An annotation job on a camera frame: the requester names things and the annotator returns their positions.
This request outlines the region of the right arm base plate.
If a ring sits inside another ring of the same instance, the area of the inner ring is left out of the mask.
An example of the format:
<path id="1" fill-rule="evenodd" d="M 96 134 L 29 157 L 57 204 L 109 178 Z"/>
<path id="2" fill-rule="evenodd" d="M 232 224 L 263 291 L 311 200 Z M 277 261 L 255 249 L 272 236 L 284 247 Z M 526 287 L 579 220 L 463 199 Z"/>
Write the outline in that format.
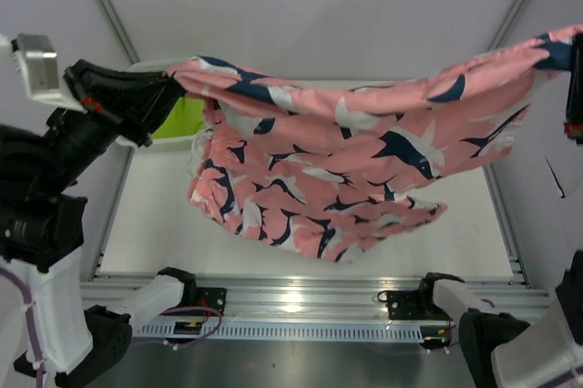
<path id="1" fill-rule="evenodd" d="M 419 290 L 383 290 L 376 294 L 376 300 L 386 307 L 390 320 L 450 321 L 450 317 Z"/>

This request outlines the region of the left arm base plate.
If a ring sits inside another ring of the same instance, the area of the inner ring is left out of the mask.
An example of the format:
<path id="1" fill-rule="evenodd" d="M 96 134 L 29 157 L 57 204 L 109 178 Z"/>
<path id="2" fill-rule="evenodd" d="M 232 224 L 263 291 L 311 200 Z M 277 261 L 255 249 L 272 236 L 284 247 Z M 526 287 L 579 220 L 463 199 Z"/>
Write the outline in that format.
<path id="1" fill-rule="evenodd" d="M 201 316 L 203 319 L 216 318 L 217 313 L 223 315 L 227 304 L 227 289 L 219 287 L 199 287 L 192 297 L 180 304 L 187 308 L 187 314 Z"/>

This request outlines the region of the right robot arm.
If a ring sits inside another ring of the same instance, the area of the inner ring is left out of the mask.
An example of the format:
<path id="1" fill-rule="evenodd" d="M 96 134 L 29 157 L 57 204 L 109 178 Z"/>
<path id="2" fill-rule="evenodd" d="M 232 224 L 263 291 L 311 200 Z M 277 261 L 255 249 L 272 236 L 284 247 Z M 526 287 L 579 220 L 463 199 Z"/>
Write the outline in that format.
<path id="1" fill-rule="evenodd" d="M 449 138 L 455 159 L 443 176 L 506 157 L 539 87 L 561 73 L 570 78 L 564 129 L 582 142 L 582 27 L 548 31 L 457 67 L 465 77 L 455 102 L 466 120 Z M 458 276 L 427 273 L 414 306 L 427 320 L 457 328 L 465 364 L 478 387 L 558 387 L 582 377 L 582 253 L 556 287 L 557 297 L 535 323 L 478 298 Z"/>

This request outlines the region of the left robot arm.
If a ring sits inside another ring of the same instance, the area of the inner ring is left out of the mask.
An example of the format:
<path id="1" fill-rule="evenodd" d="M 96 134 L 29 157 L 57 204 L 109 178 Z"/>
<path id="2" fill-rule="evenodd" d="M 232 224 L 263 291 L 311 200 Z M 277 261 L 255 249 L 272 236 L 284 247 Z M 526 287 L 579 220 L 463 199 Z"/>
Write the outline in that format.
<path id="1" fill-rule="evenodd" d="M 198 294 L 193 274 L 168 267 L 119 303 L 84 307 L 87 200 L 67 190 L 117 138 L 149 146 L 184 89 L 165 72 L 117 72 L 84 60 L 64 80 L 73 105 L 53 111 L 46 133 L 1 128 L 1 273 L 25 305 L 29 348 L 15 370 L 38 384 L 84 387 L 121 360 L 135 331 L 166 311 L 191 313 Z"/>

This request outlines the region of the pink shark print shorts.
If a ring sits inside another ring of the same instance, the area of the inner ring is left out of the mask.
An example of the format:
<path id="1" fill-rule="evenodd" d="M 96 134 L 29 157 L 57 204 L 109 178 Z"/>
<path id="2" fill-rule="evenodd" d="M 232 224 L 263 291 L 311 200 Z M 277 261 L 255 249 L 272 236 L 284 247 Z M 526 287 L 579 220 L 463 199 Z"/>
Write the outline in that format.
<path id="1" fill-rule="evenodd" d="M 416 80 L 312 88 L 209 56 L 171 66 L 204 103 L 189 202 L 234 235 L 350 262 L 446 210 L 412 191 L 506 157 L 580 26 Z"/>

